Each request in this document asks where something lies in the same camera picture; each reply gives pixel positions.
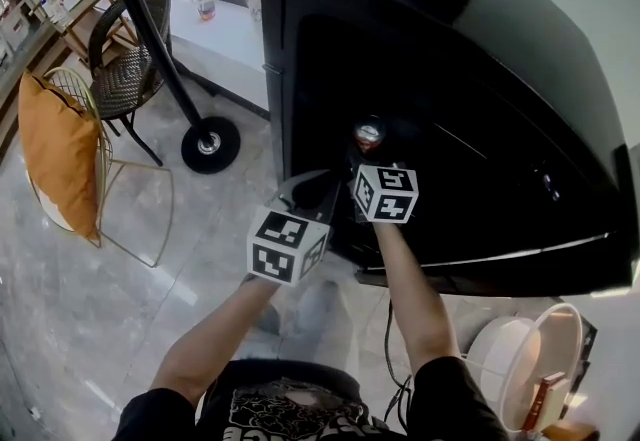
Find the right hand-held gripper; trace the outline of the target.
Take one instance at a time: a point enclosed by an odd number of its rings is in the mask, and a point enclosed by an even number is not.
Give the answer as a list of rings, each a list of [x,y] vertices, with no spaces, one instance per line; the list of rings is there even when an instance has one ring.
[[[418,199],[418,182],[414,170],[404,162],[391,167],[361,164],[355,148],[345,154],[345,179],[356,178],[354,199],[364,218],[374,223],[406,224]]]

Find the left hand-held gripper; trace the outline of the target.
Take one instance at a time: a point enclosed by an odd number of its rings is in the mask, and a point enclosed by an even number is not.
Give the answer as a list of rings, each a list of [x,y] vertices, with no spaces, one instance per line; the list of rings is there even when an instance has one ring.
[[[250,274],[296,286],[320,263],[329,238],[326,224],[332,222],[341,188],[340,178],[328,187],[330,173],[322,169],[290,177],[272,197],[286,207],[318,206],[314,221],[266,206],[257,208],[247,236]]]

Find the orange drink can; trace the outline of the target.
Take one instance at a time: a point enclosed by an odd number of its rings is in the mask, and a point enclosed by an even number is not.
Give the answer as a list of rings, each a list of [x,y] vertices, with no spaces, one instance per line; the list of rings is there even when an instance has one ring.
[[[353,127],[355,144],[362,154],[376,149],[386,137],[386,125],[376,115],[368,115],[357,120]]]

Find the black cabinet fridge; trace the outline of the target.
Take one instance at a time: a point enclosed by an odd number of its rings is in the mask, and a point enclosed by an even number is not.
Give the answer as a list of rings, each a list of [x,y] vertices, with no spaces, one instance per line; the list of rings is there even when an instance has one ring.
[[[640,171],[584,33],[551,0],[261,0],[279,180],[404,162],[403,234],[446,294],[626,287]],[[386,137],[362,154],[357,120]]]

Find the person's left forearm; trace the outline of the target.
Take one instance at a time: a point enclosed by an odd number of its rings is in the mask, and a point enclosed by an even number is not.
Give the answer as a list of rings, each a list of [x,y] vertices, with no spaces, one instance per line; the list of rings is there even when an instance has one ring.
[[[278,288],[278,284],[262,278],[242,283],[171,346],[151,387],[175,391],[192,406],[197,406]]]

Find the person's right forearm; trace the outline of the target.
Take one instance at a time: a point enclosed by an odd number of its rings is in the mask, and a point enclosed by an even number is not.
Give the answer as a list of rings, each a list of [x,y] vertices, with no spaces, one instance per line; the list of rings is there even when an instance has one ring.
[[[373,227],[412,372],[442,357],[458,357],[455,331],[444,302],[429,284],[398,226],[375,223]]]

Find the black coat rack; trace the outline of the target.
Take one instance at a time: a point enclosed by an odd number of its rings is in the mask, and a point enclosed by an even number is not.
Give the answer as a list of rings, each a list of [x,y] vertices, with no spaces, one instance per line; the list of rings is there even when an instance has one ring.
[[[181,143],[181,156],[192,171],[210,175],[227,168],[240,149],[240,133],[230,120],[219,117],[203,118],[182,84],[174,60],[161,41],[155,22],[145,0],[123,0],[126,10],[150,52],[155,69],[161,73],[174,100],[190,123]]]

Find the person's right white shoe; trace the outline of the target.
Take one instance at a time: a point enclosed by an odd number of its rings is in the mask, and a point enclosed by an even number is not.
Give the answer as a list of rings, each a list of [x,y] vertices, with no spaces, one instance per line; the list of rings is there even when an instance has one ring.
[[[304,330],[318,330],[331,319],[339,298],[339,288],[335,281],[325,280],[306,289],[297,313],[299,326]]]

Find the person's grey trousers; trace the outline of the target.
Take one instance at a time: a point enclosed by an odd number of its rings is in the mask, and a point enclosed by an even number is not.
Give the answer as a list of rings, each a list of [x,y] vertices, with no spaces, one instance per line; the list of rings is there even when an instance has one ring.
[[[346,370],[356,359],[353,323],[342,310],[335,310],[331,319],[318,330],[304,330],[299,326],[298,315],[291,326],[280,327],[278,336],[256,328],[255,348],[251,355],[268,359],[317,363]]]

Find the white window ledge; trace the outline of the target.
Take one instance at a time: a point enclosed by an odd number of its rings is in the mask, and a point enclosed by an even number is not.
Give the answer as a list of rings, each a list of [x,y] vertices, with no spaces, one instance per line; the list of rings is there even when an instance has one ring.
[[[214,16],[203,20],[195,2],[171,0],[170,32],[173,55],[186,68],[269,115],[262,29],[248,8],[216,1]]]

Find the person's black printed t-shirt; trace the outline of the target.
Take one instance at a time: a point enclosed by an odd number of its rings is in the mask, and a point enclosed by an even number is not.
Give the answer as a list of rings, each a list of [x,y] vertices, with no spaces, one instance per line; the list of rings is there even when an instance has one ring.
[[[461,359],[423,365],[406,434],[369,413],[344,371],[277,359],[230,362],[200,409],[154,389],[122,411],[113,441],[510,441]]]

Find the white round tub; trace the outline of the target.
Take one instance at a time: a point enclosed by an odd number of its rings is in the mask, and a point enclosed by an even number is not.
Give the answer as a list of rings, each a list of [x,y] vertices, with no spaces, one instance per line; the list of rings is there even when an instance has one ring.
[[[538,385],[564,372],[573,381],[582,350],[583,325],[568,304],[551,306],[537,318],[502,316],[487,324],[464,356],[489,407],[510,434],[524,432]]]

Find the dark wicker chair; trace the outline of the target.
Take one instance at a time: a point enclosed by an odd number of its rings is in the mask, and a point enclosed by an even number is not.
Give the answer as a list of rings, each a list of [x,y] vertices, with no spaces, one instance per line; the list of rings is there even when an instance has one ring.
[[[136,111],[149,101],[162,87],[164,79],[152,57],[137,35],[133,46],[111,62],[103,58],[102,48],[112,26],[124,14],[124,0],[116,0],[99,18],[91,32],[88,46],[89,69],[92,75],[90,91],[100,119],[111,125],[122,123],[131,138],[151,157],[154,163],[163,163],[134,129]]]

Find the orange cushion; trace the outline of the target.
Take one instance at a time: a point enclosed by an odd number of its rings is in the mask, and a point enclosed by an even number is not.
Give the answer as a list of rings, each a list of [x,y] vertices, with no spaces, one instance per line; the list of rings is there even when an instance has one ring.
[[[28,72],[20,81],[18,121],[30,178],[76,234],[98,240],[98,121],[72,96]]]

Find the wooden shelf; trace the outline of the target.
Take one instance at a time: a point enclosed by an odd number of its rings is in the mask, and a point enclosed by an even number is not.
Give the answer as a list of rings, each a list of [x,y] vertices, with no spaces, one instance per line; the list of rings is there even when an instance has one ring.
[[[58,42],[89,66],[89,39],[102,10],[115,0],[0,0],[0,35],[12,50],[33,27],[48,27]]]

